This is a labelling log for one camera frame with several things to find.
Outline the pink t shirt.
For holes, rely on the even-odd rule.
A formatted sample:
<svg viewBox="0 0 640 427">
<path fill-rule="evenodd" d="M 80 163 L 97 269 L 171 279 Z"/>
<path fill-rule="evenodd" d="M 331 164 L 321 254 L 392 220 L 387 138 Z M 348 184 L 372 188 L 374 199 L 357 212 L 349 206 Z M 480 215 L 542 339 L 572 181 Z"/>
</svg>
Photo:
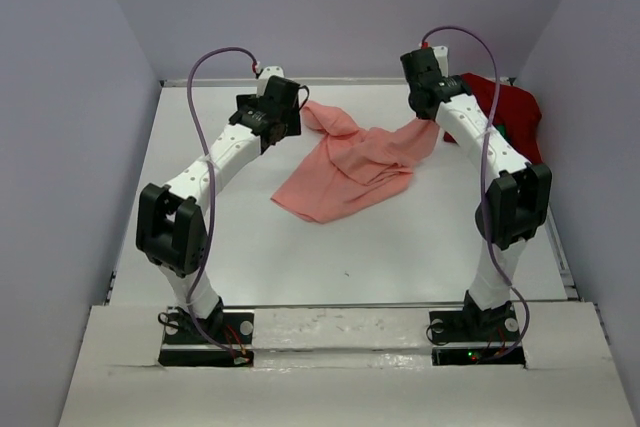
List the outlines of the pink t shirt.
<svg viewBox="0 0 640 427">
<path fill-rule="evenodd" d="M 414 119 L 395 131 L 359 126 L 343 109 L 308 102 L 304 125 L 321 136 L 271 201 L 307 221 L 337 221 L 406 191 L 433 152 L 439 127 Z"/>
</svg>

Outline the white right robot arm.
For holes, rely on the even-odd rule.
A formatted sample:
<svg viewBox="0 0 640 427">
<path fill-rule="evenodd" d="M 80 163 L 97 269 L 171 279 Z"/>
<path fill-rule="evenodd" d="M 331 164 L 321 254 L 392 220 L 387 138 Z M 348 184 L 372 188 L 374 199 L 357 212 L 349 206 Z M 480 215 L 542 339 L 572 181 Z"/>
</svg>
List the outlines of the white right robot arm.
<svg viewBox="0 0 640 427">
<path fill-rule="evenodd" d="M 400 62 L 417 118 L 449 134 L 480 175 L 475 223 L 484 244 L 474 280 L 462 308 L 432 313 L 427 331 L 437 346 L 487 342 L 518 325 L 511 300 L 521 295 L 513 277 L 527 243 L 546 221 L 552 173 L 510 146 L 469 84 L 441 71 L 433 48 L 406 53 Z"/>
</svg>

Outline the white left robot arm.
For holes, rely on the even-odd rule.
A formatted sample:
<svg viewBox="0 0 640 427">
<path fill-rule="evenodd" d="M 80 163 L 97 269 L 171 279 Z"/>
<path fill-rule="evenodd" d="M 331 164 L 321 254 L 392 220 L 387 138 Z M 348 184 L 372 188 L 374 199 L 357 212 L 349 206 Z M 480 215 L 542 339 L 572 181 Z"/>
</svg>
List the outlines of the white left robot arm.
<svg viewBox="0 0 640 427">
<path fill-rule="evenodd" d="M 195 339 L 215 339 L 223 323 L 222 298 L 203 265 L 211 249 L 212 214 L 217 194 L 245 166 L 289 136 L 301 134 L 301 85 L 280 67 L 258 75 L 254 94 L 236 97 L 236 111 L 214 143 L 180 174 L 139 195 L 136 248 L 158 266 L 176 298 L 178 325 Z"/>
</svg>

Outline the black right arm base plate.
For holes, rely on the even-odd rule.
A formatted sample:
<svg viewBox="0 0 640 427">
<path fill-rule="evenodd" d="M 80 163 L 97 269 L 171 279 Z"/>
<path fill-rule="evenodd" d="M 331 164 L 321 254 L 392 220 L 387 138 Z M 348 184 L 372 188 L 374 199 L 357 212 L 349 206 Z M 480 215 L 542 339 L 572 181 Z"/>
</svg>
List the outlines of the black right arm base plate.
<svg viewBox="0 0 640 427">
<path fill-rule="evenodd" d="M 505 317 L 482 327 L 466 324 L 461 310 L 432 311 L 425 334 L 432 345 L 431 360 L 435 367 L 526 366 L 523 348 L 518 345 L 510 350 L 520 337 L 513 308 Z"/>
</svg>

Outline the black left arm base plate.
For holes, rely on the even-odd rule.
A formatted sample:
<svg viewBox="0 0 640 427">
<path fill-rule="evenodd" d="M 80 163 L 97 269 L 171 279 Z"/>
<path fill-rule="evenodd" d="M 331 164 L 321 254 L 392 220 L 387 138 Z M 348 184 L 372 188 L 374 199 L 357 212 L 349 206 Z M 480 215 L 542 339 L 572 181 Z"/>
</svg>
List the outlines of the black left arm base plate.
<svg viewBox="0 0 640 427">
<path fill-rule="evenodd" d="M 222 326 L 209 333 L 215 344 L 192 326 L 191 318 L 178 309 L 157 316 L 162 326 L 158 363 L 164 367 L 244 368 L 254 362 L 255 312 L 226 309 Z"/>
</svg>

